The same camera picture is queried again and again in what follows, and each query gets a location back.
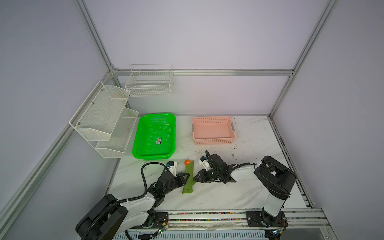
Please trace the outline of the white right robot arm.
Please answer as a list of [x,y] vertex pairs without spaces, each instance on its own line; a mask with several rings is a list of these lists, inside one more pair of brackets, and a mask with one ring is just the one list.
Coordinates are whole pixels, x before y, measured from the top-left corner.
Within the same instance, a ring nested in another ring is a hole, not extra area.
[[199,183],[237,183],[242,180],[256,180],[269,191],[266,203],[256,218],[256,222],[264,227],[271,227],[283,218],[282,208],[291,195],[296,183],[296,174],[271,156],[265,156],[260,163],[231,164],[225,163],[216,154],[199,160],[204,167],[195,176]]

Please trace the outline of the green paper napkin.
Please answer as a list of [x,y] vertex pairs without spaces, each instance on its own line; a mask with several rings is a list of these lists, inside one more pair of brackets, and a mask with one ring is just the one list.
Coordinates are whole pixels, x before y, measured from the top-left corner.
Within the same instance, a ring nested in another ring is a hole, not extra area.
[[193,178],[194,178],[194,161],[191,161],[191,163],[188,166],[186,166],[186,173],[189,173],[190,177],[189,177],[186,185],[183,187],[182,194],[191,194],[193,192],[193,185],[195,184],[195,182],[193,180]]

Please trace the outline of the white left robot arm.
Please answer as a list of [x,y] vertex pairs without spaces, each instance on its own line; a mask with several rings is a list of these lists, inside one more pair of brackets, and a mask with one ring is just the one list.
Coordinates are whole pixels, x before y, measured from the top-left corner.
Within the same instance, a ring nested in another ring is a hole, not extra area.
[[189,178],[188,173],[173,175],[165,171],[140,199],[119,200],[108,194],[78,222],[75,231],[82,240],[111,240],[132,227],[151,226],[155,208],[165,200],[165,195],[183,187]]

